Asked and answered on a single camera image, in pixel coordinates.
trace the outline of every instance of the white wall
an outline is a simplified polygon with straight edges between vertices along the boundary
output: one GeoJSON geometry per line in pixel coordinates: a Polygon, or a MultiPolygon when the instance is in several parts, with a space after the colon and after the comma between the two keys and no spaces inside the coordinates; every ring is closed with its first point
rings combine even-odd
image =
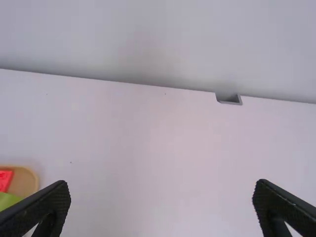
{"type": "Polygon", "coordinates": [[[313,0],[2,0],[0,68],[316,103],[313,0]]]}

